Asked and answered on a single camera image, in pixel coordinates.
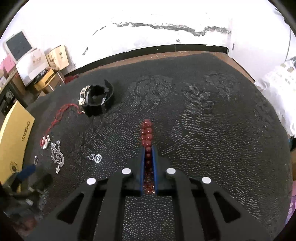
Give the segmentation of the small silver charm earring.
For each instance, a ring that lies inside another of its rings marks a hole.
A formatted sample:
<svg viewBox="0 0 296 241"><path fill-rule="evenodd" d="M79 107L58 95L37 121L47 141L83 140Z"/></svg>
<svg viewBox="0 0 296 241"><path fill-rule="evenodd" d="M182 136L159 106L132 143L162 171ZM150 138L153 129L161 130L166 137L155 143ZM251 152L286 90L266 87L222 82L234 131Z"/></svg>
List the small silver charm earring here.
<svg viewBox="0 0 296 241"><path fill-rule="evenodd" d="M90 161L95 161L95 163L100 163L102 160L102 156L100 154L91 154L87 157Z"/></svg>

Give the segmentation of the black gold wrist watch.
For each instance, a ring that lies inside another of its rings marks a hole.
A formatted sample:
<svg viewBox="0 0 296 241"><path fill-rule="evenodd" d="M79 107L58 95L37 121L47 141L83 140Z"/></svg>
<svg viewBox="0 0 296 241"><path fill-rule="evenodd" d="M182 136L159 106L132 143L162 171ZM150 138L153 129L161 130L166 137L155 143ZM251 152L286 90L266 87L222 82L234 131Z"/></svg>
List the black gold wrist watch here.
<svg viewBox="0 0 296 241"><path fill-rule="evenodd" d="M104 85L87 85L79 94L78 105L88 117L106 113L114 103L114 87L104 80Z"/></svg>

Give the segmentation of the yellow cardboard box white inside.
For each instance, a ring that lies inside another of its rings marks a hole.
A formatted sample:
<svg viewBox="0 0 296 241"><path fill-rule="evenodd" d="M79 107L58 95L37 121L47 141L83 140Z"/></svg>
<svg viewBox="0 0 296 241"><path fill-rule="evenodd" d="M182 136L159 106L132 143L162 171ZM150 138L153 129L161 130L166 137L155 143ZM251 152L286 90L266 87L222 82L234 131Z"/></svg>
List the yellow cardboard box white inside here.
<svg viewBox="0 0 296 241"><path fill-rule="evenodd" d="M14 173L22 170L28 138L35 118L15 102L1 127L0 165L1 184Z"/></svg>

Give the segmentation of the yellow flat box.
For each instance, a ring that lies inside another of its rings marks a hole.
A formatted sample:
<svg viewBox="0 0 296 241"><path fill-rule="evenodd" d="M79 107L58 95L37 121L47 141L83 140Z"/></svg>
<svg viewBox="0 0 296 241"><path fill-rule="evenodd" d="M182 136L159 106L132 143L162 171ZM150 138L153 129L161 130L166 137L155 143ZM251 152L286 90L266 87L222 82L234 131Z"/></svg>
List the yellow flat box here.
<svg viewBox="0 0 296 241"><path fill-rule="evenodd" d="M43 78L34 85L34 88L37 91L41 91L45 89L50 84L50 82L54 79L55 76L56 76L56 73L54 72L53 69L48 70L46 74L43 76Z"/></svg>

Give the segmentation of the black patterned table cloth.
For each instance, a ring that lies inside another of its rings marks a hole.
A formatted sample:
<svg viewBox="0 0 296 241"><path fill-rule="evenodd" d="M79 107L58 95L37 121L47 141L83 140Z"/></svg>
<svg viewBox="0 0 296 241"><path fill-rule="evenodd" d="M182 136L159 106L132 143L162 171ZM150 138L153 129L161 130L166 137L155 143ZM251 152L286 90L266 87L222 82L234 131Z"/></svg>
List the black patterned table cloth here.
<svg viewBox="0 0 296 241"><path fill-rule="evenodd" d="M88 117L79 108L87 85L114 87L114 103ZM45 216L81 183L102 180L139 154L148 119L160 156L191 178L208 176L271 237L285 226L292 195L287 133L275 110L240 72L211 54L143 61L92 71L40 97L24 164L39 159L53 173L41 198ZM100 163L90 161L100 154Z"/></svg>

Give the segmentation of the dark red cloth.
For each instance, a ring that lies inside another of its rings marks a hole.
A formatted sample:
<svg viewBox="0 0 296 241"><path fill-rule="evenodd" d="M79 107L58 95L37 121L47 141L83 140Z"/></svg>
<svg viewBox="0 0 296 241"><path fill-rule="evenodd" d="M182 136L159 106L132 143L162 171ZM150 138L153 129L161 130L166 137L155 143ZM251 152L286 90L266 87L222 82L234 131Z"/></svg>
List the dark red cloth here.
<svg viewBox="0 0 296 241"><path fill-rule="evenodd" d="M76 79L76 78L78 78L78 77L79 77L79 75L74 75L74 76L67 76L67 77L65 77L65 84L67 84L67 83L73 81L74 79Z"/></svg>

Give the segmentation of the pink box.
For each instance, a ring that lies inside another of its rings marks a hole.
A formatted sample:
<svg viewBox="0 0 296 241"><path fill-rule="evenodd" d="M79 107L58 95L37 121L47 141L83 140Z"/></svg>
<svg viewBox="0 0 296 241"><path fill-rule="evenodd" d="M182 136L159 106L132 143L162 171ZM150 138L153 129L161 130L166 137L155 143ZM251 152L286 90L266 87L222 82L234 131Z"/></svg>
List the pink box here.
<svg viewBox="0 0 296 241"><path fill-rule="evenodd" d="M12 69L15 67L15 62L13 61L10 55L6 56L6 58L1 63L1 70L3 70L4 75L8 75Z"/></svg>

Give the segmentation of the white paper gift bag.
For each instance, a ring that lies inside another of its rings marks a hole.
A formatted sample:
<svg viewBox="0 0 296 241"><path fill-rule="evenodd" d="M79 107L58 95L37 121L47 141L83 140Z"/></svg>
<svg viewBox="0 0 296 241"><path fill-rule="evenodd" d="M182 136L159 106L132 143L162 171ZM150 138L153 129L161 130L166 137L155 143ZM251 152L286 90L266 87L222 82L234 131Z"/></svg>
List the white paper gift bag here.
<svg viewBox="0 0 296 241"><path fill-rule="evenodd" d="M16 69L25 86L49 66L46 55L40 49L32 49L17 62Z"/></svg>

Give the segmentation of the tan paper gift bag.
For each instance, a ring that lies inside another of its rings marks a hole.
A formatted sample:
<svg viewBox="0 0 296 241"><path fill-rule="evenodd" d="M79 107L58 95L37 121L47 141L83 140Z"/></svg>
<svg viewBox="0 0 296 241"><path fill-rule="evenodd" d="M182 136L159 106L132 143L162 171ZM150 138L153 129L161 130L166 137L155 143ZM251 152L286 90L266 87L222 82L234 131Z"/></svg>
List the tan paper gift bag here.
<svg viewBox="0 0 296 241"><path fill-rule="evenodd" d="M54 69L63 70L69 66L69 60L65 46L58 46L46 54L49 66Z"/></svg>

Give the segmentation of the beige framed monitor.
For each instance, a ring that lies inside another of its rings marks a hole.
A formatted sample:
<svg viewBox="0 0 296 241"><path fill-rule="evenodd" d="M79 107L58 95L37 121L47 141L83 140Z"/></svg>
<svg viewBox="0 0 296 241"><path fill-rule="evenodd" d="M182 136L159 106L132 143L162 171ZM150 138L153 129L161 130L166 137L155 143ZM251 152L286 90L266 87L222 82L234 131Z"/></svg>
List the beige framed monitor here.
<svg viewBox="0 0 296 241"><path fill-rule="evenodd" d="M3 46L8 56L10 56L15 63L32 50L31 44L22 31L6 40Z"/></svg>

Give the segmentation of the white printed plastic sack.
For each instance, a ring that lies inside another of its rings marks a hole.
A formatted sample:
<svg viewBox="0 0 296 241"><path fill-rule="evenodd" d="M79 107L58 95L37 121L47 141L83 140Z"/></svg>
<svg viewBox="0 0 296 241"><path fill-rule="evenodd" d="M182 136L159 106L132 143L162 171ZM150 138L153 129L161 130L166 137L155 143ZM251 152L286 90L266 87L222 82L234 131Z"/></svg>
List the white printed plastic sack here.
<svg viewBox="0 0 296 241"><path fill-rule="evenodd" d="M255 86L273 106L288 136L295 137L295 58L256 80Z"/></svg>

